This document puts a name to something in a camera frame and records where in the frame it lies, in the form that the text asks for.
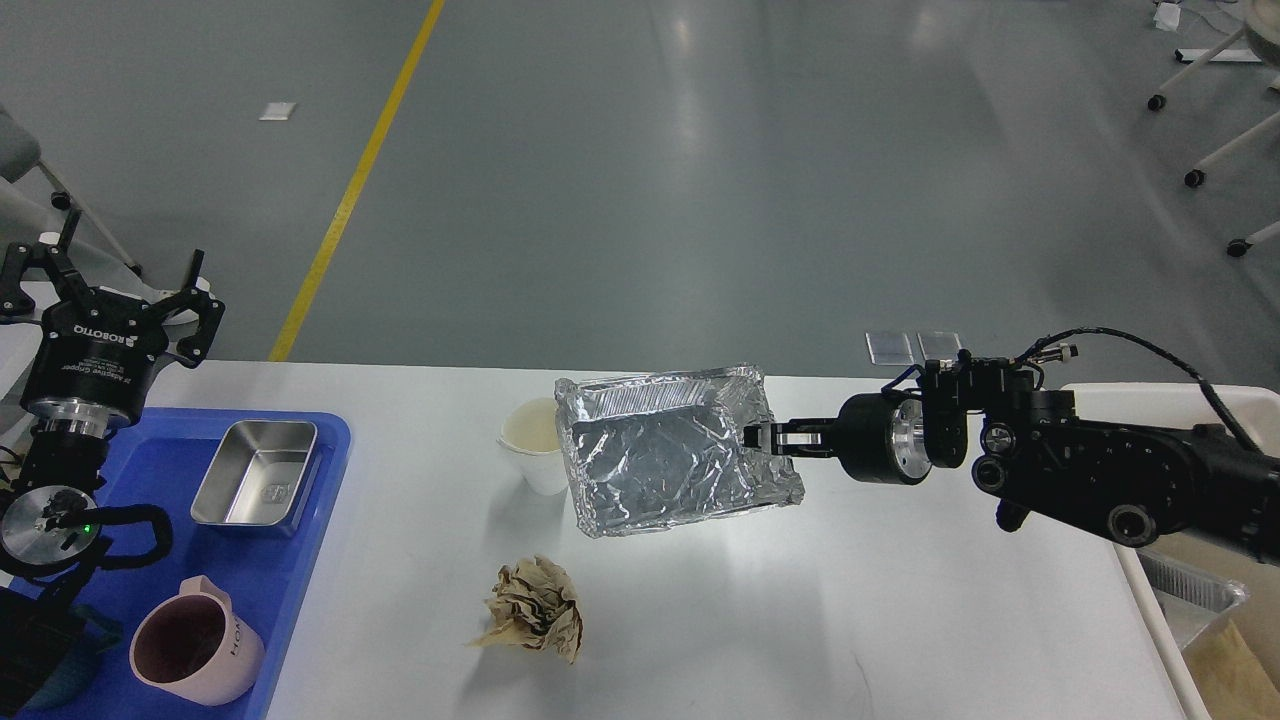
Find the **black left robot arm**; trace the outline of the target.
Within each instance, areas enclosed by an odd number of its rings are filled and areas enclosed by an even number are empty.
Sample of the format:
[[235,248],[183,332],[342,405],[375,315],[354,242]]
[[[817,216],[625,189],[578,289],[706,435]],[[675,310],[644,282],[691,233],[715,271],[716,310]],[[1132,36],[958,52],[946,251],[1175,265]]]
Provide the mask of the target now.
[[157,374],[197,368],[225,311],[198,286],[195,251],[184,284],[160,300],[92,287],[70,259],[81,210],[50,240],[9,243],[3,323],[38,327],[19,405],[35,424],[18,477],[3,491],[3,570],[38,587],[3,591],[3,716],[26,708],[82,642],[73,609],[96,571],[146,568],[166,557],[172,519],[159,506],[96,500],[116,432],[136,425]]

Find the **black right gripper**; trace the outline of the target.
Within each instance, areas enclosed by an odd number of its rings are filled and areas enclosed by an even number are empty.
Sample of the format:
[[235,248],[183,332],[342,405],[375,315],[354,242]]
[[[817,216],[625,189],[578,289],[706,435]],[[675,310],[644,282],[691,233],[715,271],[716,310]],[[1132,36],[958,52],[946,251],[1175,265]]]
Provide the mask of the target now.
[[[835,425],[835,450],[824,433]],[[936,468],[959,468],[969,446],[964,411],[931,407],[918,395],[855,395],[836,418],[795,418],[742,428],[745,447],[772,456],[831,459],[854,480],[916,486]]]

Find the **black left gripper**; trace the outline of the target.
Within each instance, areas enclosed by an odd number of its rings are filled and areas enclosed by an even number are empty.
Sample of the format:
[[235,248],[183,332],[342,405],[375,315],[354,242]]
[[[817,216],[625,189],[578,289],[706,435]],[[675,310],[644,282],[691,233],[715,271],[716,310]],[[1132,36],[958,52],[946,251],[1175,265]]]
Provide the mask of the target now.
[[[137,424],[159,373],[159,363],[197,368],[209,356],[225,304],[198,287],[205,252],[196,249],[184,284],[142,302],[129,316],[127,304],[100,310],[96,292],[69,258],[82,211],[72,208],[52,245],[10,242],[1,269],[3,324],[28,322],[35,300],[20,287],[27,272],[42,272],[61,300],[40,316],[41,343],[20,395],[20,406],[44,420],[74,407],[90,407],[106,428]],[[193,313],[195,328],[170,340],[165,322]]]

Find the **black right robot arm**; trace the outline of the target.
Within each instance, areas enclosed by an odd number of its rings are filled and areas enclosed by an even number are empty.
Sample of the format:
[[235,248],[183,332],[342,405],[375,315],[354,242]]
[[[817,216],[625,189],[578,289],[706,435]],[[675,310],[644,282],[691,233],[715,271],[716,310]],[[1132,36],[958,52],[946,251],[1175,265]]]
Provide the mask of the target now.
[[[1216,419],[1188,429],[1088,420],[1069,389],[1044,387],[1044,365],[1078,352],[1070,329],[1015,357],[951,359],[910,366],[837,416],[745,427],[742,445],[783,457],[838,460],[854,480],[915,486],[937,468],[969,468],[997,498],[995,519],[1019,530],[1032,514],[1140,548],[1188,532],[1277,564],[1277,459],[1262,451],[1203,375],[1148,340],[1096,334],[1146,348],[1187,373]],[[911,389],[904,379],[914,379]]]

